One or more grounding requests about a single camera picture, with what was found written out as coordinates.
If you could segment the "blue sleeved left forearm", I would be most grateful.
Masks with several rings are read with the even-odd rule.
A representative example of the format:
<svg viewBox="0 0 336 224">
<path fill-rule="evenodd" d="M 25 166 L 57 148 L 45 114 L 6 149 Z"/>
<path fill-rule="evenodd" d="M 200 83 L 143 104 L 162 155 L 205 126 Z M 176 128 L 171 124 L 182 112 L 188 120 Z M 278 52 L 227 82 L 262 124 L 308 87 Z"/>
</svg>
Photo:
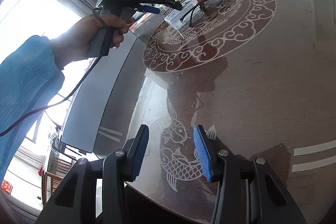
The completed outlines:
<svg viewBox="0 0 336 224">
<path fill-rule="evenodd" d="M 47 106 L 64 82 L 49 39 L 32 36 L 1 63 L 1 132 Z"/>
</svg>

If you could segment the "person's left hand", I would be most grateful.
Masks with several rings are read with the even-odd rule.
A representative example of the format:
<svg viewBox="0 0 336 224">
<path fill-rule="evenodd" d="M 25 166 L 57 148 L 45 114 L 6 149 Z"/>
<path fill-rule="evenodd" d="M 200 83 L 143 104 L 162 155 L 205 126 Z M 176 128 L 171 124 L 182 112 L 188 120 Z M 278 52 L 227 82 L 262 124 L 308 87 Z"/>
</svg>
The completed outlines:
<svg viewBox="0 0 336 224">
<path fill-rule="evenodd" d="M 110 46 L 118 48 L 124 40 L 124 34 L 134 23 L 134 18 L 124 21 L 115 15 L 102 15 L 100 18 L 107 26 L 116 27 L 119 34 L 111 40 Z M 50 41 L 56 66 L 62 70 L 72 61 L 86 58 L 90 40 L 103 25 L 94 15 L 87 15 L 74 24 L 67 32 Z"/>
</svg>

